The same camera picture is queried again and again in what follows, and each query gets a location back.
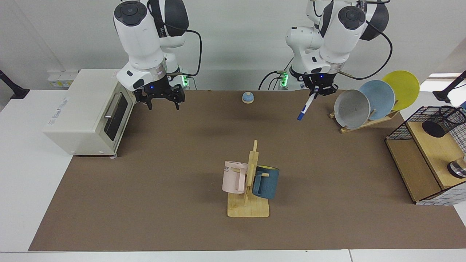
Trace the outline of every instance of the power outlet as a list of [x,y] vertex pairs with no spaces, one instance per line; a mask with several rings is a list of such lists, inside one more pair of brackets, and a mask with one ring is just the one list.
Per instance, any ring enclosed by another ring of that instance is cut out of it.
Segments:
[[67,89],[71,86],[79,71],[55,72],[49,71],[48,83],[53,88]]

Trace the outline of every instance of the yellow plate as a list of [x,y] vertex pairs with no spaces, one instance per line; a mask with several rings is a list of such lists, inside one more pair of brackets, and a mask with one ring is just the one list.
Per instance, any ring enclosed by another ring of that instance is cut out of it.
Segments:
[[394,71],[382,78],[395,92],[398,102],[393,110],[402,110],[414,103],[419,96],[419,81],[415,75],[408,71]]

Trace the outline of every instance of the mug handle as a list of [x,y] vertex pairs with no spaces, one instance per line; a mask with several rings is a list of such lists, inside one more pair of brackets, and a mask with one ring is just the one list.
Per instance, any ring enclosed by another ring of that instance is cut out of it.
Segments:
[[260,189],[260,181],[261,181],[262,177],[268,177],[268,176],[269,176],[269,174],[265,173],[264,171],[257,171],[256,172],[256,178],[255,178],[256,180],[254,181],[254,183],[256,183],[256,181],[257,181],[257,183],[259,184],[258,185],[259,188],[257,188],[257,196],[262,195],[262,190]]
[[237,168],[237,169],[240,170],[240,179],[236,180],[235,189],[236,189],[236,191],[239,191],[240,190],[240,180],[241,180],[241,177],[246,176],[246,169],[244,169],[244,168]]

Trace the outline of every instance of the green led light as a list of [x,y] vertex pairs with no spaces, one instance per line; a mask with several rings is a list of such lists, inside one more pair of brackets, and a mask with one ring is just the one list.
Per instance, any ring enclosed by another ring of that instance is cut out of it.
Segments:
[[288,74],[287,73],[283,73],[283,76],[281,77],[281,82],[280,82],[280,85],[282,87],[286,87],[288,85]]
[[183,79],[183,86],[189,85],[189,80],[186,78],[186,76],[181,76],[181,78]]

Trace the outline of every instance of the brown table mat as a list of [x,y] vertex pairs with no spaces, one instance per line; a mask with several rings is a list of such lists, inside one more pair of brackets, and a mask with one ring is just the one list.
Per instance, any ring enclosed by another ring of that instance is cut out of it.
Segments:
[[[74,157],[29,250],[466,248],[453,207],[416,206],[384,143],[402,123],[340,134],[337,95],[188,91],[135,106],[118,158]],[[270,217],[228,218],[225,160],[280,168]]]

